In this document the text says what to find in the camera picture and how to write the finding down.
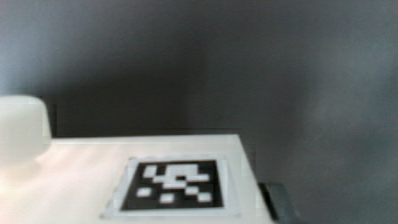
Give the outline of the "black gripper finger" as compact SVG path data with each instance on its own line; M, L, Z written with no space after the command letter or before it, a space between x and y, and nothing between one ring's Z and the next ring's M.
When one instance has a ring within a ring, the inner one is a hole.
M260 183L259 189L273 224L303 224L283 185L278 183Z

